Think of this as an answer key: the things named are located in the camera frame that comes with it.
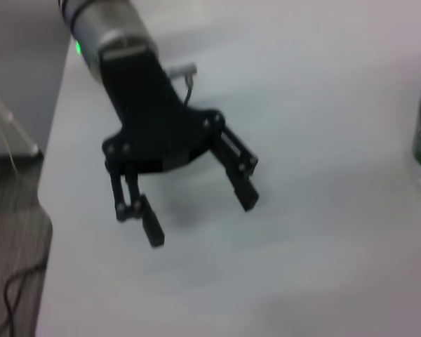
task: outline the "floor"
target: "floor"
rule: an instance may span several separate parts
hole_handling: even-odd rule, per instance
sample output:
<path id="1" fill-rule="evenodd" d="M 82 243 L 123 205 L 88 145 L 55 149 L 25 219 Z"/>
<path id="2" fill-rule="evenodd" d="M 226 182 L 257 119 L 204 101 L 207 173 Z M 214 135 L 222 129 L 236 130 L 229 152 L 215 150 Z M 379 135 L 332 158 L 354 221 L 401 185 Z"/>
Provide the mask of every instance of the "floor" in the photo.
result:
<path id="1" fill-rule="evenodd" d="M 0 323 L 6 319 L 2 291 L 6 278 L 14 272 L 39 262 L 48 253 L 51 223 L 37 201 L 40 159 L 16 159 L 21 176 L 14 174 L 9 159 L 0 159 Z M 34 336 L 44 275 L 25 283 L 15 314 L 15 334 Z M 11 289 L 11 302 L 18 285 Z M 0 336 L 7 336 L 2 329 Z"/>

